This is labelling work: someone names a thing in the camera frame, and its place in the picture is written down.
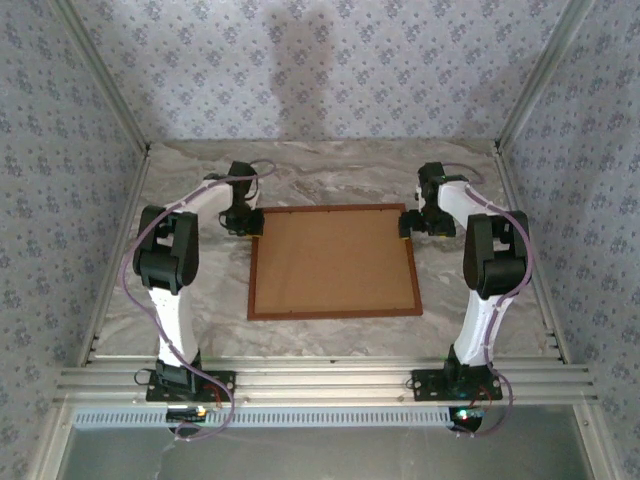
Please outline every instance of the black mounting plate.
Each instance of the black mounting plate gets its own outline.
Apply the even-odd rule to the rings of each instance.
[[[205,370],[204,373],[210,377],[220,380],[231,393],[235,393],[236,372],[225,370]],[[216,390],[222,402],[229,402],[229,396],[219,387],[216,387],[206,380],[203,381],[202,389],[197,393],[190,393],[169,389],[160,385],[156,372],[151,372],[147,385],[147,402],[198,402],[215,403],[217,401]]]
[[[416,402],[489,400],[483,389],[489,392],[491,400],[502,400],[500,381],[495,376],[482,383],[474,382],[463,389],[452,389],[447,387],[443,369],[412,370],[410,382]]]

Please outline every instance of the patterned wallpaper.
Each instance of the patterned wallpaper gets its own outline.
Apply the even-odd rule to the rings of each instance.
[[[520,194],[572,356],[640,479],[640,6],[599,0],[516,139]]]
[[[494,138],[565,5],[74,3],[154,141]]]
[[[87,329],[138,154],[45,0],[0,2],[0,478]]]

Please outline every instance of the enclosure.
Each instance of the enclosure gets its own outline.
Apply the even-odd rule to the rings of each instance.
[[[479,172],[480,193],[528,214],[536,264],[496,341],[496,364],[517,389],[513,426],[501,439],[477,440],[493,447],[465,446],[470,462],[511,446],[493,474],[640,478],[635,2],[7,0],[0,11],[1,478],[55,478],[46,476],[51,468],[58,478],[86,478],[74,459],[126,436],[124,424],[110,430],[79,415],[137,402],[132,374],[157,355],[153,324],[116,281],[140,212],[235,160],[258,158],[278,167],[261,184],[264,207],[415,208],[426,162],[472,181],[468,167]],[[193,286],[205,362],[247,375],[243,388],[256,408],[270,407],[267,387],[282,407],[310,408],[310,398],[321,398],[318,408],[327,399],[400,408],[391,400],[403,395],[398,371],[447,354],[468,299],[464,237],[412,242],[421,316],[248,322],[250,242],[205,225]],[[139,279],[130,273],[128,281],[150,305]],[[262,384],[249,379],[258,359],[268,371]],[[330,359],[344,370],[327,373],[322,362]],[[315,392],[312,377],[294,389],[281,378],[287,369],[328,375],[326,392]],[[383,388],[357,378],[363,369]],[[338,376],[342,389],[334,388]],[[105,388],[112,397],[101,396]],[[372,393],[347,402],[356,391]],[[554,470],[557,451],[532,417],[557,429],[579,467]],[[418,451],[450,441],[449,432],[392,426],[402,428],[371,430],[379,450],[369,454],[387,455],[389,467],[375,471],[456,475],[452,464],[431,464]],[[154,428],[134,434],[148,443],[145,475],[172,475],[207,448],[163,452],[169,440]],[[358,458],[367,452],[360,431],[231,429],[220,441],[230,452],[243,442],[244,455],[276,455],[291,463],[290,478],[300,478],[287,456],[299,443],[344,466],[317,474],[355,478],[349,448],[323,449],[314,436],[353,436]],[[522,435],[539,449],[514,447],[509,439]],[[105,458],[124,459],[116,450]],[[519,469],[536,455],[541,471]],[[132,472],[127,462],[120,478]],[[238,475],[253,478],[256,465]]]

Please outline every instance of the brown board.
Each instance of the brown board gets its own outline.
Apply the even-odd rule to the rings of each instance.
[[[254,238],[249,320],[422,315],[403,204],[265,208]]]

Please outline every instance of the robotic arm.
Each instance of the robotic arm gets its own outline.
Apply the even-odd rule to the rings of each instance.
[[[255,174],[249,164],[234,162],[227,177]],[[208,175],[196,190],[221,178],[215,174]],[[193,332],[188,288],[198,271],[198,223],[208,223],[218,215],[220,224],[232,234],[261,235],[264,216],[262,210],[255,209],[259,190],[256,181],[255,189],[250,193],[252,184],[252,181],[220,183],[204,191],[187,202],[183,209],[169,214],[144,239],[134,256],[134,271],[149,289],[160,325],[182,357],[199,370],[200,352]],[[167,207],[147,206],[140,218],[138,235]],[[201,387],[201,379],[182,366],[162,338],[156,376],[160,385],[177,391],[195,394]]]
[[[503,300],[499,307],[498,300],[525,276],[526,245],[513,225],[489,209],[490,202],[471,188],[464,176],[445,175],[440,163],[425,164],[418,176],[416,199],[419,208],[400,217],[400,236],[407,238],[412,231],[420,231],[453,237],[456,233],[454,220],[457,221],[466,230],[463,272],[470,289],[462,331],[451,346],[442,378],[432,382],[427,387],[431,390],[422,395],[427,393],[433,400],[463,399],[477,394],[478,388],[486,388],[494,392],[493,398],[501,398],[487,358],[491,363],[500,323],[514,297]],[[528,232],[524,213],[512,211],[509,214]],[[494,312],[496,319],[492,325]]]

